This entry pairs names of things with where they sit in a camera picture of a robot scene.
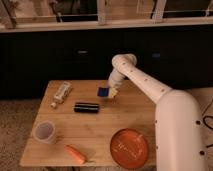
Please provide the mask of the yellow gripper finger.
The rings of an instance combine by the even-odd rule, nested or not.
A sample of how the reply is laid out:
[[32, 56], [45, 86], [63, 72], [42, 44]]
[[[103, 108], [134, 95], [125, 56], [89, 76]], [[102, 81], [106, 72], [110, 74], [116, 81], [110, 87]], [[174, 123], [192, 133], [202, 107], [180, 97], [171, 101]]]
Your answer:
[[108, 94], [108, 97], [110, 99], [114, 98], [118, 93], [118, 90], [116, 88], [110, 88], [109, 89], [109, 94]]

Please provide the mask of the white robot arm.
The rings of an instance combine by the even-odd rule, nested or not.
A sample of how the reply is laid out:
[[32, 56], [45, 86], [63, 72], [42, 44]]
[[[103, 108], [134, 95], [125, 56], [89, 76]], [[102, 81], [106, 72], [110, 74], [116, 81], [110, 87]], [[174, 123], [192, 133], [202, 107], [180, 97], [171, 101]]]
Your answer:
[[118, 89], [127, 77], [156, 104], [157, 171], [209, 171], [197, 100], [139, 70], [136, 63], [134, 54], [115, 55], [108, 87]]

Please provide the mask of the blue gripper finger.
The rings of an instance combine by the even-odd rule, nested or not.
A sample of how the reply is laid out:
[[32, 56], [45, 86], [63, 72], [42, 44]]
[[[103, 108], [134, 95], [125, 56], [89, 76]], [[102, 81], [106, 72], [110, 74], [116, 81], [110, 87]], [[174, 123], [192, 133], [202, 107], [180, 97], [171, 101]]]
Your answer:
[[109, 89], [106, 87], [99, 87], [98, 91], [97, 91], [97, 96], [98, 97], [103, 97], [103, 98], [107, 98], [109, 95]]

